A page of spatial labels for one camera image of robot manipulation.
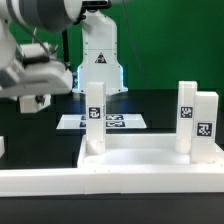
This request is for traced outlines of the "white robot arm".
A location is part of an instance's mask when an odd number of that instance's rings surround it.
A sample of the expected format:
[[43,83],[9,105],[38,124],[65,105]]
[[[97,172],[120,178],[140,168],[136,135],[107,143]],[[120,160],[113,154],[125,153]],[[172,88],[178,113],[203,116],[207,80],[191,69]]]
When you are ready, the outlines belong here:
[[[101,11],[119,0],[0,0],[0,98],[84,93],[89,82],[104,82],[109,94],[125,92],[117,60],[117,26]],[[19,45],[14,22],[48,32],[82,25],[83,61],[73,76],[41,41]]]

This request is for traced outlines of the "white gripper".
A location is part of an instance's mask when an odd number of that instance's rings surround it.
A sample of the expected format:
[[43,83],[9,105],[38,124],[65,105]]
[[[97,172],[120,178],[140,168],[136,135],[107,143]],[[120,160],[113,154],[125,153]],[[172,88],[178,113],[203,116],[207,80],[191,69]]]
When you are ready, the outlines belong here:
[[14,43],[0,43],[0,98],[66,94],[72,81],[72,73],[63,63],[50,60],[24,66],[16,58]]

